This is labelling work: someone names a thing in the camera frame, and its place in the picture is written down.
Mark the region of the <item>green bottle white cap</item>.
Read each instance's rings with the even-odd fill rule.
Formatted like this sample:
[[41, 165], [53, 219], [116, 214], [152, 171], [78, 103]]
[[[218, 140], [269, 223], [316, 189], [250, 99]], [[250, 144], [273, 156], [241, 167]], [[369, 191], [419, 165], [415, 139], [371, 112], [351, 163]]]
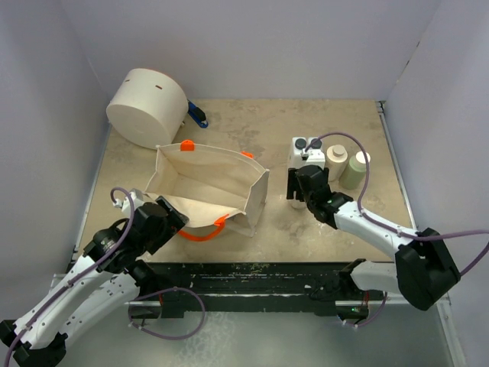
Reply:
[[347, 190], [355, 190], [366, 176], [367, 163], [371, 162], [369, 153], [358, 151], [351, 156], [342, 175], [339, 178], [340, 185]]

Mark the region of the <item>white square bottle dark cap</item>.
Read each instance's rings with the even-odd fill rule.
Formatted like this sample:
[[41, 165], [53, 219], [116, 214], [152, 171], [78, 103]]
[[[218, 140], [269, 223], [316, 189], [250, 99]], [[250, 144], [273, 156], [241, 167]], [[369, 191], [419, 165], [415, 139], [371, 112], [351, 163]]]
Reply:
[[307, 140], [304, 137], [294, 137], [290, 143], [287, 168], [300, 169], [306, 164], [307, 156], [303, 157], [304, 149], [307, 146]]

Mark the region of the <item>canvas bag orange handles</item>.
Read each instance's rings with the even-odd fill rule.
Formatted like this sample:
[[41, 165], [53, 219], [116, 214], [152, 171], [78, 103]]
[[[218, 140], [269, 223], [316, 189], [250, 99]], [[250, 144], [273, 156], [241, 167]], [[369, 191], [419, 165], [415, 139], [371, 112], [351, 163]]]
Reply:
[[248, 237], [263, 212], [270, 171], [248, 152], [185, 140], [157, 147], [155, 172], [144, 192], [163, 196], [189, 222], [179, 235], [194, 242], [224, 229]]

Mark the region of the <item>beige bottle beige cap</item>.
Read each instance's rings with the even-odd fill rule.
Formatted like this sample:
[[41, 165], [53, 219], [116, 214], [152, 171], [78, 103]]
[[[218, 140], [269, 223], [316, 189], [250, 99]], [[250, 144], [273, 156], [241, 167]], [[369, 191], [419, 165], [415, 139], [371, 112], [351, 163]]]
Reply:
[[325, 153], [325, 166], [329, 169], [329, 182], [337, 180], [345, 169], [348, 152], [343, 145], [329, 146]]

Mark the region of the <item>clear bottle white cap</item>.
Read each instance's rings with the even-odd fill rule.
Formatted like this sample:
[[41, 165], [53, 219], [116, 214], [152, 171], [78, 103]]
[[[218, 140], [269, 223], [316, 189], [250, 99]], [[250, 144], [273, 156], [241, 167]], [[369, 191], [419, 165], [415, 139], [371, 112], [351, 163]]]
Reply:
[[291, 200], [290, 205], [294, 209], [305, 209], [306, 208], [306, 203], [304, 201], [300, 201], [300, 200]]

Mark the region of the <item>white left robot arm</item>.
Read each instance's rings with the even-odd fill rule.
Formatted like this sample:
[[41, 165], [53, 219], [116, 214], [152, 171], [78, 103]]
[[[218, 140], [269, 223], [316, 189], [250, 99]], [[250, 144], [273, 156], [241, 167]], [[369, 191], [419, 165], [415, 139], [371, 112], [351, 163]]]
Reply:
[[56, 366], [76, 336], [125, 302], [148, 300], [160, 288], [141, 260], [169, 242], [189, 219], [164, 197], [132, 190], [112, 203], [124, 216], [99, 230], [64, 278], [24, 316], [1, 323], [5, 365]]

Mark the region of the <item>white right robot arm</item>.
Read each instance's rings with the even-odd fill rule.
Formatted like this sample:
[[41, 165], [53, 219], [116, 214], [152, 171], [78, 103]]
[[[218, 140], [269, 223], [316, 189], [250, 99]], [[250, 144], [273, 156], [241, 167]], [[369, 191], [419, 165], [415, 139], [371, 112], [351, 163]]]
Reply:
[[418, 310], [428, 310], [461, 280], [436, 231], [416, 232], [360, 209], [352, 197], [331, 190], [328, 173], [316, 165], [290, 168], [287, 199], [305, 203], [318, 222], [355, 235], [391, 260], [353, 261], [339, 282], [345, 297], [357, 299], [365, 291], [383, 291], [402, 295]]

